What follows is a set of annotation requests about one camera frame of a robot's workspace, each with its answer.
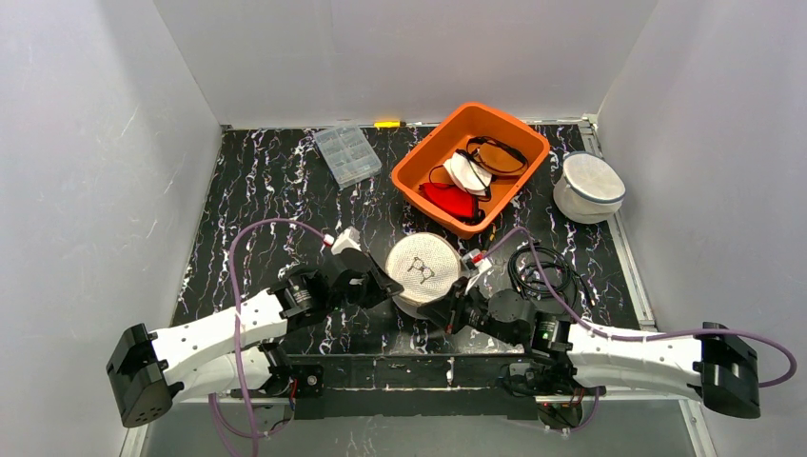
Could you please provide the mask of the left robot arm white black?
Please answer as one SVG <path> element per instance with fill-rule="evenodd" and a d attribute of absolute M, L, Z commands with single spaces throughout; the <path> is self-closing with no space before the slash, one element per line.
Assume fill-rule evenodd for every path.
<path fill-rule="evenodd" d="M 106 366 L 121 422 L 141 427 L 176 403 L 242 385 L 272 395 L 293 387 L 313 395 L 322 384 L 306 384 L 315 370 L 293 367 L 280 340 L 338 308 L 373 308 L 403 290 L 370 255 L 347 248 L 317 268 L 295 269 L 238 308 L 172 328 L 127 328 Z"/>

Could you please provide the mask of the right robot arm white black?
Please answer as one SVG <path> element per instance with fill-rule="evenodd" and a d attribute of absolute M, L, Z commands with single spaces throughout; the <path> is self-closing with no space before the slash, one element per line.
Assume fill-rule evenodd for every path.
<path fill-rule="evenodd" d="M 489 298 L 466 279 L 419 313 L 447 333 L 465 327 L 520 345 L 553 381 L 575 387 L 629 387 L 701 401 L 726 416 L 757 419 L 758 355 L 739 335 L 705 322 L 693 335 L 574 324 L 545 313 L 514 289 Z"/>

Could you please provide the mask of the red bra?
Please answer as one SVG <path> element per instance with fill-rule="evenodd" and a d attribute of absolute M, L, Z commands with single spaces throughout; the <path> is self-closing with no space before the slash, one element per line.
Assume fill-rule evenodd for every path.
<path fill-rule="evenodd" d="M 419 192 L 430 203 L 466 224 L 478 224 L 485 217 L 479 198 L 454 185 L 423 183 Z"/>

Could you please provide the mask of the white bra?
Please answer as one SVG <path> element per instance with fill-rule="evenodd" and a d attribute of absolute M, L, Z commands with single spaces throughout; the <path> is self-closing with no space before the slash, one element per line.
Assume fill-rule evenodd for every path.
<path fill-rule="evenodd" d="M 453 184 L 467 193 L 488 197 L 493 175 L 473 160 L 458 152 L 443 162 Z"/>

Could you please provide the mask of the grey-trim mesh laundry bag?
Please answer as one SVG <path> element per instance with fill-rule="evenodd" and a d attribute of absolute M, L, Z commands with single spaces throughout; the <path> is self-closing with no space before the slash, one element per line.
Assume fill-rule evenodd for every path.
<path fill-rule="evenodd" d="M 562 161 L 553 199 L 569 220 L 585 225 L 606 221 L 621 208 L 626 188 L 618 174 L 598 156 L 575 151 Z"/>

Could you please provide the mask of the black yellow screwdriver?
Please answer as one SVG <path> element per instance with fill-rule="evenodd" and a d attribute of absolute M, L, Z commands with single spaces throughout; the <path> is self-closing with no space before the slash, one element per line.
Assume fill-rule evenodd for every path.
<path fill-rule="evenodd" d="M 484 236 L 484 243 L 482 245 L 483 250 L 489 250 L 489 248 L 491 247 L 496 238 L 496 232 L 497 232 L 496 226 L 491 224 L 488 227 L 486 234 Z"/>

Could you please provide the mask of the clear plastic compartment box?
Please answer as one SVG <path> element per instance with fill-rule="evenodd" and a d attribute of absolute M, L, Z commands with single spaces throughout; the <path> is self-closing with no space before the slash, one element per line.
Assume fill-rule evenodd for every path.
<path fill-rule="evenodd" d="M 354 186 L 381 171 L 379 156 L 357 125 L 324 129 L 315 132 L 313 139 L 339 189 Z"/>

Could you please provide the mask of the orange plastic bin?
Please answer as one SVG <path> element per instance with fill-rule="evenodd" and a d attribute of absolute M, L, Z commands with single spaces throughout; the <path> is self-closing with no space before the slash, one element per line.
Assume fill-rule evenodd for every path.
<path fill-rule="evenodd" d="M 416 209 L 462 239 L 483 232 L 548 157 L 548 140 L 501 110 L 461 105 L 392 170 Z"/>

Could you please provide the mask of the yellow marker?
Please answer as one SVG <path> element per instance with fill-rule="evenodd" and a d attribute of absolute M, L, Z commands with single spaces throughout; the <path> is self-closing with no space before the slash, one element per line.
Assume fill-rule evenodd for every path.
<path fill-rule="evenodd" d="M 373 124 L 375 129 L 397 129 L 401 126 L 404 126 L 405 122 L 396 120 L 396 121 L 379 121 Z"/>

